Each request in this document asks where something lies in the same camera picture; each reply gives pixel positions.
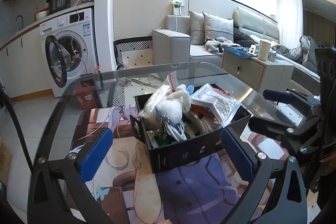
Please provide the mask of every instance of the white cylindrical cup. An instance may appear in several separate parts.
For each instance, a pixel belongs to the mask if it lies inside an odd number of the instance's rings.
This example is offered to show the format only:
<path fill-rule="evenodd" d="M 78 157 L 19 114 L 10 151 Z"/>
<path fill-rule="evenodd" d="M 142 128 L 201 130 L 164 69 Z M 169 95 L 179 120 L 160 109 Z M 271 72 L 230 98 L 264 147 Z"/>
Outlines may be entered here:
<path fill-rule="evenodd" d="M 266 61 L 270 47 L 271 47 L 270 43 L 260 40 L 258 59 L 260 59 L 261 61 Z"/>

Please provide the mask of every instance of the black electric pressure cooker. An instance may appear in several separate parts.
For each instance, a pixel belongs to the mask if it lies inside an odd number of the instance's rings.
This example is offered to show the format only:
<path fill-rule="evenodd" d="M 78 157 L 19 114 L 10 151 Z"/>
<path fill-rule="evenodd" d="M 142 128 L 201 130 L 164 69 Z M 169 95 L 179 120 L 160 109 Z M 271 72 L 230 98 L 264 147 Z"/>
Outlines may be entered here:
<path fill-rule="evenodd" d="M 47 0 L 47 3 L 49 4 L 49 15 L 71 6 L 71 0 Z"/>

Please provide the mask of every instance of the washing machine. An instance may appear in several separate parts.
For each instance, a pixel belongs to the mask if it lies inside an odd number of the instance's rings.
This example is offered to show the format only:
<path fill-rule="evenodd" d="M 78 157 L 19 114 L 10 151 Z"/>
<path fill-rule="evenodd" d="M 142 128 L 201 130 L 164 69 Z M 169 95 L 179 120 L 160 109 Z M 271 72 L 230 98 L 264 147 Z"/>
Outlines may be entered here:
<path fill-rule="evenodd" d="M 74 11 L 40 24 L 43 62 L 55 97 L 98 64 L 92 8 Z"/>

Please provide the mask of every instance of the anime desk mat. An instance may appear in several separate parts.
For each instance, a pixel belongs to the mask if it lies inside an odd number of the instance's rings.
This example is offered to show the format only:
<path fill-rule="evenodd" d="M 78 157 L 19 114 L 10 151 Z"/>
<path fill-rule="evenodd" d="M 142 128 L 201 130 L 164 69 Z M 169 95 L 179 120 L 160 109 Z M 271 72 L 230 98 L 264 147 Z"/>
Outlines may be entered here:
<path fill-rule="evenodd" d="M 133 137 L 130 115 L 138 117 L 135 104 L 85 110 L 73 136 L 71 149 L 94 139 L 95 133 L 89 134 L 102 122 L 113 132 L 112 147 L 93 180 L 86 182 L 104 212 L 115 224 L 220 223 L 248 185 L 239 177 L 225 150 L 153 174 L 144 144 Z M 241 138 L 256 152 L 263 151 L 277 159 L 288 156 L 279 143 L 248 127 Z M 269 181 L 251 220 L 261 215 L 273 183 L 274 180 Z M 64 193 L 73 215 L 84 220 L 66 186 Z"/>

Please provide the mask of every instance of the wooden baseboard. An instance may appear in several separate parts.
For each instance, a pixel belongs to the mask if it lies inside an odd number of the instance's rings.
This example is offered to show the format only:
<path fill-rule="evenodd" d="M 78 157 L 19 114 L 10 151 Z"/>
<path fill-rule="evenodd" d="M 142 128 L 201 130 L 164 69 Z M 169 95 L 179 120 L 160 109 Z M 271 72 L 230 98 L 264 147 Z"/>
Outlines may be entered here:
<path fill-rule="evenodd" d="M 24 100 L 30 100 L 30 99 L 35 99 L 35 98 L 39 98 L 39 97 L 44 97 L 44 96 L 48 96 L 48 95 L 54 95 L 52 89 L 41 90 L 41 91 L 37 91 L 37 92 L 33 92 L 33 93 L 28 93 L 28 94 L 16 96 L 16 97 L 11 98 L 11 100 L 14 101 L 14 102 L 19 102 L 19 101 L 24 101 Z"/>

